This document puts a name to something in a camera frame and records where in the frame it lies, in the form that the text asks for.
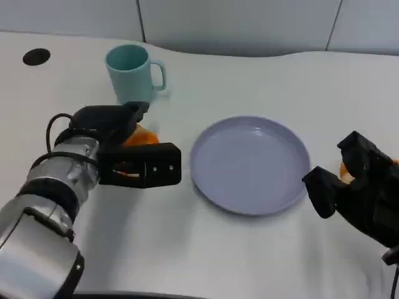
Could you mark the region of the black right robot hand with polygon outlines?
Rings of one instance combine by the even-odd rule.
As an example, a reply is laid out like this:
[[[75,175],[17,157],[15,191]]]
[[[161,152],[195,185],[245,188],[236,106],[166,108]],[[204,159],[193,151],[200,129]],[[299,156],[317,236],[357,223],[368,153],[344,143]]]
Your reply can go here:
[[[302,178],[312,205],[323,219],[338,212],[348,223],[385,247],[398,245],[398,164],[357,131],[338,145],[353,177],[343,182],[315,167]]]

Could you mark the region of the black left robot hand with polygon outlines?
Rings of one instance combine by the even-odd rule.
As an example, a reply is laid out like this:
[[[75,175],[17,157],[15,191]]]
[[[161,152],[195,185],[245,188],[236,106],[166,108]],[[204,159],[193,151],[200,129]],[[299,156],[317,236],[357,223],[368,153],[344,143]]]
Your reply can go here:
[[[147,102],[128,102],[86,106],[73,115],[71,130],[99,141],[100,184],[146,189],[181,181],[181,150],[140,125],[148,109]]]

